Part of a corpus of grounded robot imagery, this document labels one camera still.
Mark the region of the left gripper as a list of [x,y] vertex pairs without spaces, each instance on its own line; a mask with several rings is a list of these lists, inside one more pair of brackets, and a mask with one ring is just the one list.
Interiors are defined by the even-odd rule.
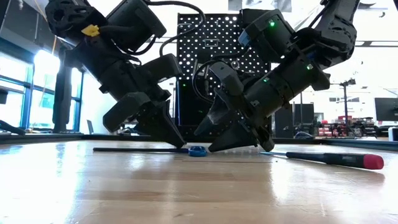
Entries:
[[67,50],[65,63],[82,66],[99,82],[100,91],[116,104],[103,115],[103,125],[115,132],[126,121],[137,121],[135,130],[176,148],[186,142],[169,114],[170,92],[159,83],[181,74],[177,58],[163,55],[142,65],[133,64],[114,43],[104,38],[85,37]]

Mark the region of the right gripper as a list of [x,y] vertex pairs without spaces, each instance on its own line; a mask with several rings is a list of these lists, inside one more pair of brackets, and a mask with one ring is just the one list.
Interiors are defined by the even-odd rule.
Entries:
[[238,78],[237,71],[223,63],[212,65],[210,70],[220,80],[221,88],[215,89],[214,102],[194,135],[208,132],[213,126],[230,126],[209,146],[210,152],[244,146],[273,150],[267,128],[269,117],[308,87],[330,87],[330,74],[304,55],[288,58],[248,86]]

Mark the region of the blue-handled hex key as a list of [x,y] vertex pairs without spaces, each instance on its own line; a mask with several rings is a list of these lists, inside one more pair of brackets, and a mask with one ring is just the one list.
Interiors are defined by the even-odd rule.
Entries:
[[110,148],[94,147],[95,152],[166,152],[177,154],[188,154],[191,157],[206,157],[207,150],[203,146],[192,146],[189,148]]

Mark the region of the black-handled screwdriver red cap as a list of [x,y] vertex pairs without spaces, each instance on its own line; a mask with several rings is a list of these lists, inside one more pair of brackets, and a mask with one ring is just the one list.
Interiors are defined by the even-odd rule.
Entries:
[[343,153],[305,153],[305,152],[261,152],[273,156],[285,156],[291,159],[322,162],[329,165],[355,167],[360,169],[381,170],[384,159],[374,154],[343,154]]

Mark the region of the tall black box holder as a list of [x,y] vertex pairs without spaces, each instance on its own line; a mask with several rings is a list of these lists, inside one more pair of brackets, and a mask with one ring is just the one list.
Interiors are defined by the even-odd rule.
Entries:
[[179,126],[198,126],[210,106],[194,93],[191,80],[177,81],[177,112],[175,115]]

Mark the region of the large black panel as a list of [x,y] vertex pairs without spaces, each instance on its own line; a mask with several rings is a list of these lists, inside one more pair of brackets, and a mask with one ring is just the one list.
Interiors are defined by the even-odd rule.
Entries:
[[313,134],[313,104],[294,104],[289,109],[281,108],[274,114],[274,134],[277,138],[293,138],[297,132]]

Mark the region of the black metal pegboard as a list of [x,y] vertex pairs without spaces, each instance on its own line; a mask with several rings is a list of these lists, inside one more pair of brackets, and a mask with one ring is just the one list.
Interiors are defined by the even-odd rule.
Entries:
[[[198,14],[178,14],[177,25],[185,22],[191,23],[192,26],[188,29],[177,27],[177,34],[185,32],[192,27],[198,27],[200,16]],[[181,37],[177,41],[177,60],[182,74],[176,80],[191,80],[192,82],[193,66],[198,54],[201,54],[202,58],[204,56],[204,60],[209,60],[215,55],[230,55],[240,52],[243,47],[240,46],[238,37],[242,30],[239,14],[206,14],[206,22],[203,27],[188,36]],[[220,42],[218,47],[204,48],[203,39],[219,39]],[[229,66],[231,66],[232,61],[238,61],[238,71],[250,75],[249,77],[265,75],[271,70],[270,62],[261,61],[258,54],[251,48],[242,57],[222,60],[227,62]],[[207,72],[206,75],[197,79],[198,90],[209,99],[214,98],[214,89],[220,87],[219,80],[211,72]],[[196,136],[194,131],[198,126],[179,126],[175,115],[177,112],[177,87],[175,93],[175,124],[187,142],[212,142],[229,127],[223,125],[213,126],[208,132]]]

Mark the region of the black upright pillar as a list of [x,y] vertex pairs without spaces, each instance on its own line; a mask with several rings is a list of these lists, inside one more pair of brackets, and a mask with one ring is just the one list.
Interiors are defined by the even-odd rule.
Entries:
[[72,100],[72,68],[65,64],[66,51],[66,47],[60,47],[58,53],[58,58],[60,59],[60,68],[56,77],[52,116],[54,133],[65,132],[67,130],[67,124],[70,120],[70,107]]

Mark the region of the red storage boxes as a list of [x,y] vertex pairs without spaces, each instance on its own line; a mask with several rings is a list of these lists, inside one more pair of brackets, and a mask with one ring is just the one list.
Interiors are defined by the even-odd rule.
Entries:
[[353,131],[346,126],[345,116],[339,116],[332,120],[331,123],[327,123],[327,120],[322,120],[321,125],[318,128],[318,133],[320,136],[333,138],[354,136]]

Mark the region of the black pipe stand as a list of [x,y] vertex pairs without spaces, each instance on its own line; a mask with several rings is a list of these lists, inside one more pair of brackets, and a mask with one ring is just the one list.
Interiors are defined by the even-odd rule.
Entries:
[[[347,92],[346,88],[340,86],[339,83],[334,83],[334,85],[338,85],[340,89],[343,89],[343,96],[337,96],[335,97],[335,100],[333,101],[334,104],[336,105],[330,105],[330,111],[333,111],[335,113],[335,116],[337,117],[337,120],[343,120],[344,121],[344,131],[341,131],[340,136],[342,136],[342,133],[345,133],[345,136],[349,136],[349,127],[348,127],[348,101],[347,101]],[[338,103],[343,103],[344,104],[344,117],[340,119],[340,117],[337,115],[337,112],[341,111],[341,106],[337,106]]]

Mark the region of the dark ceiling panel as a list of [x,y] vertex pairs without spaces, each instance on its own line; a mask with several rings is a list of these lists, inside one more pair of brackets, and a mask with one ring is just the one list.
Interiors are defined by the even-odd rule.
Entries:
[[240,9],[279,9],[281,12],[292,12],[292,0],[228,0],[228,10]]

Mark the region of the dark blue bar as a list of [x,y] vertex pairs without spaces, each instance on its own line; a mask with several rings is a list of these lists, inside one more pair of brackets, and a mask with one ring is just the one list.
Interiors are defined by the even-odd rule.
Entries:
[[360,139],[321,139],[321,144],[398,152],[398,141],[370,141]]

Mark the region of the large blue-framed window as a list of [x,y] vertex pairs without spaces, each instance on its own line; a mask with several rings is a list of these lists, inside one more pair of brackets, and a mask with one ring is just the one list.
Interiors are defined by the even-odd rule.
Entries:
[[0,52],[0,87],[7,99],[0,103],[0,119],[20,128],[52,129],[58,57],[44,50],[33,63]]

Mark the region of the black slanted strut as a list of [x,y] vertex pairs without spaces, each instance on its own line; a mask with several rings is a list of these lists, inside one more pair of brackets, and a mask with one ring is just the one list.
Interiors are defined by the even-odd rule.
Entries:
[[4,130],[4,131],[8,131],[10,133],[17,134],[17,135],[25,135],[26,134],[26,132],[23,129],[14,127],[1,119],[0,119],[0,129]]

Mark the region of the black computer monitor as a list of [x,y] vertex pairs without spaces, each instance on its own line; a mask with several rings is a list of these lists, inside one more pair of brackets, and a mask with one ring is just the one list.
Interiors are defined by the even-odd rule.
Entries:
[[398,98],[375,98],[377,121],[398,121]]

